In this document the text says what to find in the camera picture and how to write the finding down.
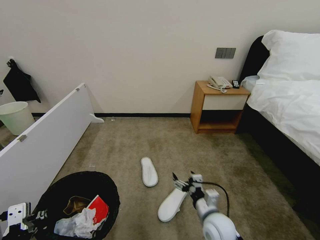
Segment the black trash bin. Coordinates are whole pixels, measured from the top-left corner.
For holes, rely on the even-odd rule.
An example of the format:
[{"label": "black trash bin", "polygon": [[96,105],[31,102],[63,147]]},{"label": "black trash bin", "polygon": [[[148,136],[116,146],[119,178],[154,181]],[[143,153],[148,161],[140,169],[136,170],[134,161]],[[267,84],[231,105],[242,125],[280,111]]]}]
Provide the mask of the black trash bin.
[{"label": "black trash bin", "polygon": [[63,209],[67,206],[68,201],[73,196],[80,196],[88,199],[94,199],[99,195],[102,200],[109,206],[109,215],[104,222],[101,230],[96,231],[94,240],[101,240],[106,237],[111,230],[120,206],[117,186],[113,180],[101,172],[77,172],[70,174],[53,185],[42,195],[34,212],[47,209],[48,226],[46,229],[39,229],[35,237],[37,240],[70,240],[83,239],[78,237],[66,237],[55,234],[54,226],[62,218],[69,218]]}]

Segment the telephone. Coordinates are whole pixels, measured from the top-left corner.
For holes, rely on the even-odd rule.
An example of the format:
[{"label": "telephone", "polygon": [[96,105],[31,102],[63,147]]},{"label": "telephone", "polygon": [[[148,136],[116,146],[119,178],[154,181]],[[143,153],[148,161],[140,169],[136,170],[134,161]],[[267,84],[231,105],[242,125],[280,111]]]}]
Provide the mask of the telephone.
[{"label": "telephone", "polygon": [[224,88],[231,88],[232,87],[231,83],[228,82],[228,80],[226,80],[224,77],[209,76],[208,81],[209,81],[209,84],[207,84],[207,86],[209,88],[219,90],[222,93],[227,92],[227,90],[224,90]]}]

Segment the metal hinge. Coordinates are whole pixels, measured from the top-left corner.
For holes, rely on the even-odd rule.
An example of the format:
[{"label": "metal hinge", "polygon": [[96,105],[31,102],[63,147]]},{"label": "metal hinge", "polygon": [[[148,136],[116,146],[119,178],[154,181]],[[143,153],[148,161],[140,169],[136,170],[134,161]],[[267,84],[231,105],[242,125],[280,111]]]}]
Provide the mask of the metal hinge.
[{"label": "metal hinge", "polygon": [[20,142],[22,142],[23,140],[25,140],[27,138],[27,135],[21,135],[21,137],[19,137],[18,138],[18,140],[20,141]]}]

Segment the wall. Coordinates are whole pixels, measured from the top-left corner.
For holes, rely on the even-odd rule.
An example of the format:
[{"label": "wall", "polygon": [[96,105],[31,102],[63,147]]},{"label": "wall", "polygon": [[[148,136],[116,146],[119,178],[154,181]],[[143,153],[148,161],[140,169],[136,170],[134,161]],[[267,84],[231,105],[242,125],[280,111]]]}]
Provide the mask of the wall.
[{"label": "wall", "polygon": [[[32,112],[85,82],[95,112],[188,113],[196,80],[237,78],[271,29],[320,32],[319,9],[319,0],[2,1],[0,79],[13,56],[43,100]],[[234,59],[215,59],[217,47],[236,47]],[[12,100],[5,89],[0,101]]]}]

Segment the nightstand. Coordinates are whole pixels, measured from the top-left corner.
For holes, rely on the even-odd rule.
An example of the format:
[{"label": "nightstand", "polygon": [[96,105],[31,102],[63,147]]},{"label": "nightstand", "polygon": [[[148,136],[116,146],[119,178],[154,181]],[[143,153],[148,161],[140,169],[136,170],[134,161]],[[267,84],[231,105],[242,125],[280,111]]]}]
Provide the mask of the nightstand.
[{"label": "nightstand", "polygon": [[235,133],[250,92],[240,86],[221,93],[196,81],[190,120],[195,133]]}]

